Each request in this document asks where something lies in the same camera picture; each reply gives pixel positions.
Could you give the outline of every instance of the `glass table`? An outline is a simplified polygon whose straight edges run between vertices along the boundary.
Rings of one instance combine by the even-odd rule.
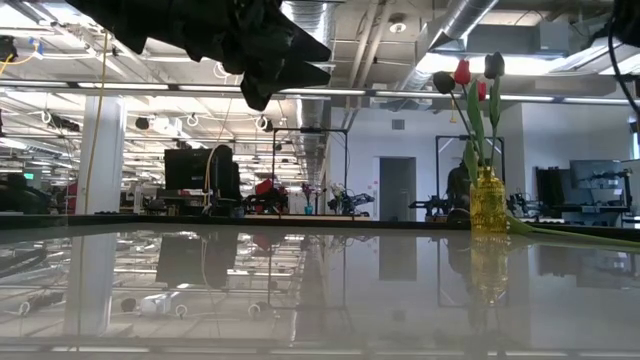
[[[634,246],[145,223],[0,236],[0,353],[16,358],[640,357]]]

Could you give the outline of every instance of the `fluorescent light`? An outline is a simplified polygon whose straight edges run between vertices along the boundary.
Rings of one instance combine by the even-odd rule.
[[[69,87],[67,83],[61,82],[61,81],[21,81],[21,80],[0,80],[0,86]]]
[[[0,144],[3,144],[6,147],[20,149],[20,150],[26,150],[28,147],[27,145],[21,143],[20,141],[7,139],[7,138],[0,138]]]
[[[500,99],[504,101],[526,101],[526,102],[552,102],[551,96],[526,96],[526,95],[500,95]]]
[[[178,88],[183,91],[241,92],[239,86],[180,85]]]
[[[627,105],[626,99],[603,99],[603,98],[565,98],[566,104],[589,104],[589,105]]]
[[[100,88],[101,83],[78,83],[81,88]],[[168,90],[166,84],[126,84],[126,83],[105,83],[105,89],[130,89],[130,90]]]
[[[350,90],[350,89],[314,89],[314,88],[302,88],[302,89],[285,89],[280,91],[280,94],[294,94],[294,95],[347,95],[347,96],[363,96],[364,90]]]
[[[406,97],[406,98],[420,98],[420,99],[424,99],[425,95],[429,95],[430,99],[445,99],[445,98],[449,98],[450,95],[449,94],[440,94],[440,93],[425,93],[423,91],[421,92],[407,92],[407,91],[385,91],[385,90],[379,90],[376,91],[375,96],[379,96],[379,97]]]

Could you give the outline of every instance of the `tulip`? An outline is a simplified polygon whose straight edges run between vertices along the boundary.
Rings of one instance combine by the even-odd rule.
[[[485,101],[487,99],[487,83],[478,81],[478,100]]]
[[[433,85],[440,94],[449,94],[455,89],[456,82],[446,71],[438,71],[433,74]]]
[[[469,70],[469,62],[467,60],[460,60],[460,62],[458,62],[458,67],[453,74],[453,79],[460,85],[467,85],[471,82],[471,71]]]
[[[504,76],[504,58],[499,52],[484,58],[484,77],[495,79]]]

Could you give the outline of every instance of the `tulip stem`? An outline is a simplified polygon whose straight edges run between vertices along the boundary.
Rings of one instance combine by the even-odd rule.
[[[473,144],[473,149],[475,150],[476,154],[480,154],[478,145],[476,144],[476,141],[473,139],[473,136],[471,134],[471,128],[467,123],[467,119],[464,118],[464,114],[462,113],[462,109],[460,109],[460,105],[458,104],[458,101],[456,100],[455,95],[453,95],[453,92],[450,92],[449,95],[451,95],[451,100],[453,100],[453,103],[455,104],[456,109],[458,109],[458,113],[460,114],[460,118],[462,119],[462,123],[464,124],[464,128],[467,130],[467,134],[469,135],[469,140],[471,140],[471,143]]]

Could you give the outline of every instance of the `exposed ductwork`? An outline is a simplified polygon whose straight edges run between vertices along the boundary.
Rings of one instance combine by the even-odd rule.
[[[427,53],[437,47],[460,40],[480,23],[480,20],[498,3],[498,0],[452,0],[447,9],[447,13],[431,22],[423,29],[424,34],[420,34],[423,49],[417,54],[416,66],[411,69],[409,75],[398,86],[398,90],[418,91],[429,81],[431,74],[421,71],[419,64],[425,60]]]
[[[315,1],[285,1],[281,11],[291,21],[313,36],[316,40],[329,46],[335,28],[335,4]],[[327,127],[323,122],[324,100],[296,101],[298,127]],[[298,152],[304,152],[307,177],[311,184],[320,182],[319,173],[322,166],[324,149],[319,145],[323,137],[303,135],[298,137]]]

